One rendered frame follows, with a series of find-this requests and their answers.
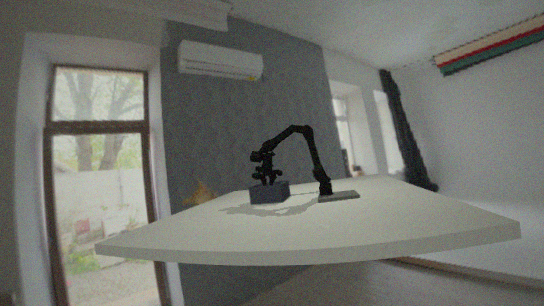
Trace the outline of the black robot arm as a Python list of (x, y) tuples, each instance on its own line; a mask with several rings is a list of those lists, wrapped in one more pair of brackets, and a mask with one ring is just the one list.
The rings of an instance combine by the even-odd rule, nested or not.
[[(326, 175), (326, 172), (324, 168), (322, 168), (319, 158), (318, 158), (318, 151), (314, 142), (314, 132), (311, 126), (309, 125), (290, 125), (287, 129), (285, 129), (283, 132), (281, 132), (279, 135), (277, 135), (275, 138), (270, 139), (262, 144), (262, 147), (259, 151), (252, 151), (250, 156), (251, 162), (261, 162), (263, 160), (264, 164), (271, 164), (272, 163), (272, 156), (275, 156), (276, 154), (273, 151), (276, 146), (286, 139), (288, 136), (290, 136), (292, 133), (302, 133), (305, 137), (309, 150), (313, 159), (314, 163), (314, 170), (312, 170), (313, 177), (317, 181), (319, 181), (319, 191), (320, 195), (331, 195), (333, 194), (332, 188), (331, 188), (331, 178)], [(271, 152), (271, 153), (267, 153)], [(263, 154), (266, 153), (266, 154)]]

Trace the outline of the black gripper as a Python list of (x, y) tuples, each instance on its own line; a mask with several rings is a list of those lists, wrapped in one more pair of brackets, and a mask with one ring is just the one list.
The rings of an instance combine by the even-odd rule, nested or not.
[(266, 186), (266, 181), (267, 179), (265, 179), (265, 176), (269, 176), (269, 185), (272, 185), (275, 181), (275, 179), (277, 178), (276, 175), (278, 176), (282, 176), (283, 175), (283, 172), (280, 171), (280, 170), (273, 170), (272, 171), (272, 167), (274, 167), (274, 165), (271, 164), (262, 164), (263, 166), (263, 174), (260, 174), (260, 173), (253, 173), (252, 174), (252, 178), (255, 179), (255, 180), (261, 180), (263, 186)]

